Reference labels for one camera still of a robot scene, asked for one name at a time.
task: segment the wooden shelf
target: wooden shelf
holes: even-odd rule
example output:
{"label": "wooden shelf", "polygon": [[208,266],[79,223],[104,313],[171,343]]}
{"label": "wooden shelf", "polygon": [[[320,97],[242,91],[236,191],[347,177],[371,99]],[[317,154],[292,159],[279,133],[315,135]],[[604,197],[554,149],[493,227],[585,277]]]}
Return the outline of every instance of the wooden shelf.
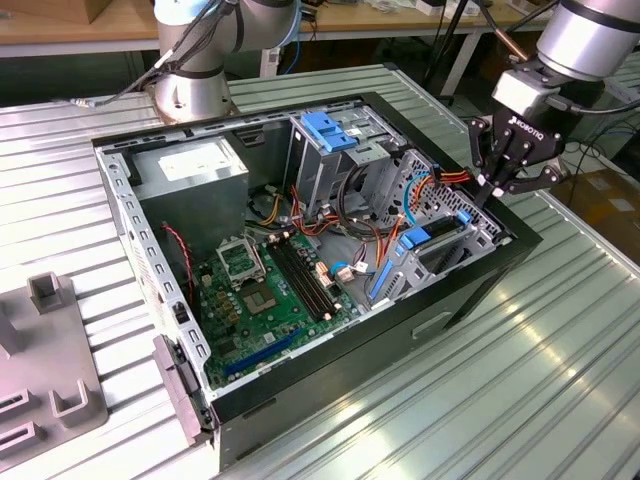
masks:
{"label": "wooden shelf", "polygon": [[[522,18],[521,14],[505,5],[504,0],[496,0],[491,12],[501,26],[511,25]],[[395,13],[383,13],[367,4],[325,4],[318,8],[317,21],[319,32],[426,30],[437,28],[440,16],[404,8]],[[443,28],[447,25],[445,18]],[[463,18],[460,22],[461,27],[485,25],[481,17]],[[303,22],[301,31],[312,32],[311,25]],[[149,40],[157,37],[149,0],[113,0],[90,25],[24,13],[13,13],[11,18],[0,20],[0,45]]]}

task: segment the aluminum extrusion table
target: aluminum extrusion table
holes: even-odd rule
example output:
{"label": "aluminum extrusion table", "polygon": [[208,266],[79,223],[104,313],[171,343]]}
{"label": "aluminum extrusion table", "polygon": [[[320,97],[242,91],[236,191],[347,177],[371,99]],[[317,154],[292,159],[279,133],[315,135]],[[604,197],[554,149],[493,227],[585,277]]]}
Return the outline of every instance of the aluminum extrusion table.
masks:
{"label": "aluminum extrusion table", "polygon": [[[464,125],[382,66],[233,82],[241,110],[375,90],[458,162]],[[156,335],[88,139],[158,125],[145,95],[0,110],[0,289],[70,275],[108,422],[1,480],[210,478],[151,358]],[[546,195],[507,203],[544,242],[471,315],[222,475],[630,479],[640,468],[638,268]]]}

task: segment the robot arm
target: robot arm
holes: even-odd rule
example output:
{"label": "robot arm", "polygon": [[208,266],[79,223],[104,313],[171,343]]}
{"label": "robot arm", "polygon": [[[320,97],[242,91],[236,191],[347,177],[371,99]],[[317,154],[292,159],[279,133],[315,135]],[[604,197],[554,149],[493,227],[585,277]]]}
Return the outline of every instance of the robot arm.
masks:
{"label": "robot arm", "polygon": [[224,57],[284,45],[295,37],[300,24],[299,0],[220,0],[192,26],[209,4],[207,0],[156,0],[161,55],[170,52],[190,29],[185,41],[170,53],[172,59],[187,55],[188,60],[162,75],[155,85],[156,105],[170,120],[184,122],[229,113]]}
{"label": "robot arm", "polygon": [[[561,0],[538,40],[535,58],[500,77],[493,98],[504,105],[493,117],[469,126],[472,160],[481,169],[483,189],[476,199],[548,188],[569,172],[557,157],[562,135],[550,128],[558,110],[590,111],[561,96],[574,82],[597,82],[612,75],[640,40],[637,0]],[[537,178],[518,178],[527,166],[546,162]]]}

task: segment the gripper logo text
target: gripper logo text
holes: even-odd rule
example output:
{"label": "gripper logo text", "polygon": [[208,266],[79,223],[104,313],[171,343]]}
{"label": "gripper logo text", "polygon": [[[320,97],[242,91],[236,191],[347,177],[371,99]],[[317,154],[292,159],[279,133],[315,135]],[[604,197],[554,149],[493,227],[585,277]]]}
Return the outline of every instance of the gripper logo text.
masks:
{"label": "gripper logo text", "polygon": [[522,120],[520,120],[515,115],[513,117],[511,117],[511,120],[509,120],[509,125],[518,125],[521,129],[523,129],[527,133],[530,133],[531,135],[536,137],[538,140],[540,140],[540,141],[544,140],[544,134],[543,133],[540,133],[535,128],[533,128],[531,125],[527,125],[526,123],[524,123]]}

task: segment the yellow wire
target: yellow wire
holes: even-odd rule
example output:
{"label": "yellow wire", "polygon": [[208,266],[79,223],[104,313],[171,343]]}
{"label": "yellow wire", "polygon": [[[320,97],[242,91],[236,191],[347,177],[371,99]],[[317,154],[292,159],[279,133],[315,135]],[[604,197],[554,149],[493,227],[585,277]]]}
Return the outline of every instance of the yellow wire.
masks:
{"label": "yellow wire", "polygon": [[280,195],[275,195],[274,197],[274,201],[273,201],[273,210],[271,210],[271,215],[269,215],[269,218],[267,218],[266,220],[263,220],[262,222],[258,222],[260,225],[270,225],[272,224],[276,217],[278,216],[278,205],[280,204]]}

